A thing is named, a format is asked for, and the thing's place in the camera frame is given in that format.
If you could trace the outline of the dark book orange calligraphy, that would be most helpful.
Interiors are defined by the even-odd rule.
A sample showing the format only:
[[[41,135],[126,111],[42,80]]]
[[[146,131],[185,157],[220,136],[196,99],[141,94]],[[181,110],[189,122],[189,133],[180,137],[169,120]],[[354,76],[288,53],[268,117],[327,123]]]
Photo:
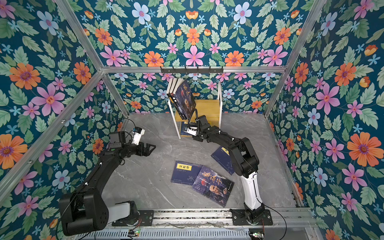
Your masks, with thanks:
[[[196,107],[190,85],[186,79],[179,78],[174,90],[179,108],[183,112],[182,120],[188,120]]]

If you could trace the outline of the black wolf cover book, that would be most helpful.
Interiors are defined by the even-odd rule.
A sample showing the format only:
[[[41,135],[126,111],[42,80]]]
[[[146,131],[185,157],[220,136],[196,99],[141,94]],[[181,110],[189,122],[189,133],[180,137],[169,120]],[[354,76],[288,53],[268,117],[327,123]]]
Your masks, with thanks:
[[[174,105],[175,109],[177,110],[177,112],[178,112],[180,118],[182,119],[182,118],[183,118],[183,112],[182,112],[182,110],[180,110],[180,108],[179,108],[179,104],[178,104],[176,95],[175,95],[175,93],[174,93],[174,90],[175,90],[175,87],[176,87],[176,83],[177,83],[177,82],[178,82],[178,79],[175,78],[175,81],[174,81],[174,83],[173,83],[173,85],[172,85],[172,88],[171,88],[171,92],[170,92],[169,94],[167,94],[167,95],[168,95],[168,97],[169,97],[171,103]]]

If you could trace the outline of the blue book yellow label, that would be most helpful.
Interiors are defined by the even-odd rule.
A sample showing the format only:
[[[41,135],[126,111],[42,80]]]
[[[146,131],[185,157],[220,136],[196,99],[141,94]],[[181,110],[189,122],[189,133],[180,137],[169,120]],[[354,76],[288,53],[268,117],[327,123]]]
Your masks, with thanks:
[[[180,136],[181,136],[181,137],[192,137],[192,135],[189,134],[189,133],[187,132],[187,130],[188,130],[188,125],[187,125],[187,123],[185,123],[185,122],[181,122],[181,126],[180,126]]]

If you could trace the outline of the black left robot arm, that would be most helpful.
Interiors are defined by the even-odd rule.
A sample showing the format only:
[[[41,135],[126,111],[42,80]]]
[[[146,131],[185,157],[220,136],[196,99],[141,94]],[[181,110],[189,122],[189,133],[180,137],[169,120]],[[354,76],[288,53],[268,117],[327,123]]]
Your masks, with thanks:
[[[112,173],[126,158],[132,155],[148,157],[156,148],[141,142],[144,133],[145,130],[138,127],[130,133],[111,133],[107,149],[98,154],[97,164],[85,181],[73,193],[61,197],[59,208],[65,236],[101,231],[113,222],[129,226],[140,223],[140,212],[134,201],[106,204],[102,193]]]

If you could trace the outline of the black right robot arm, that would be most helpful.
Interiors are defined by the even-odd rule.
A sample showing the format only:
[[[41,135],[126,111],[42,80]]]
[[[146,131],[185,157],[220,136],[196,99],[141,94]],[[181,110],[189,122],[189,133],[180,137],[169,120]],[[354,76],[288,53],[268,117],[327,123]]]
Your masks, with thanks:
[[[259,222],[265,212],[258,186],[258,166],[260,160],[248,138],[236,138],[211,126],[206,116],[196,116],[193,124],[193,139],[199,142],[215,143],[229,152],[235,173],[241,177],[245,193],[245,218],[250,224]]]

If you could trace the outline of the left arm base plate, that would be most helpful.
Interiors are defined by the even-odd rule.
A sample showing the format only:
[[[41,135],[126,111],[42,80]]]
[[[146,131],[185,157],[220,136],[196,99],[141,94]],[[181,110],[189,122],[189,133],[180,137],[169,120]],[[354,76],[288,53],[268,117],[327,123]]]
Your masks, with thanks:
[[[149,227],[154,220],[153,210],[138,210],[131,213],[128,217],[116,220],[112,223],[113,227]]]

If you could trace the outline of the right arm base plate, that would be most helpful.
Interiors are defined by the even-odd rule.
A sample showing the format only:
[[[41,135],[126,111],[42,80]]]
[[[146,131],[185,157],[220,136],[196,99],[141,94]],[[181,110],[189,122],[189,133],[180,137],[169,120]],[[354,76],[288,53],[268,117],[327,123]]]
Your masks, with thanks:
[[[261,216],[255,221],[250,222],[246,218],[245,210],[230,209],[234,226],[272,226],[273,219],[269,210],[264,210]]]

